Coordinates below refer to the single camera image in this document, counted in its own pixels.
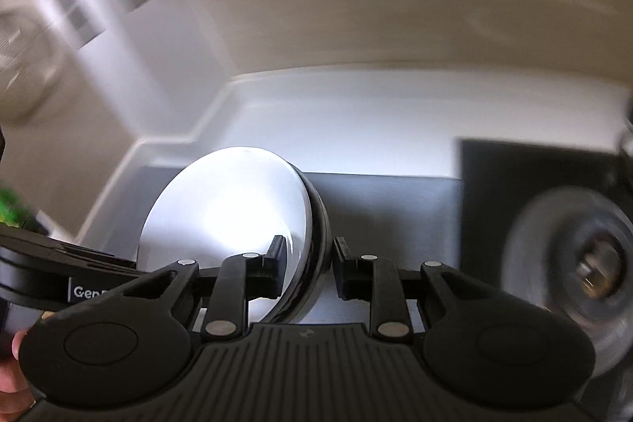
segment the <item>silver rivet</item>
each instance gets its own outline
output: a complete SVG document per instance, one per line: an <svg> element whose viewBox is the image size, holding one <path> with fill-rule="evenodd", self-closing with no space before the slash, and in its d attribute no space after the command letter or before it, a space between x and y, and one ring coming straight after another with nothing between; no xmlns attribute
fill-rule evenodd
<svg viewBox="0 0 633 422"><path fill-rule="evenodd" d="M237 326L230 320L214 320L205 326L205 330L214 337L228 337L235 333Z"/></svg>
<svg viewBox="0 0 633 422"><path fill-rule="evenodd" d="M378 332L386 338L402 338L409 334L409 327L401 322L383 322Z"/></svg>

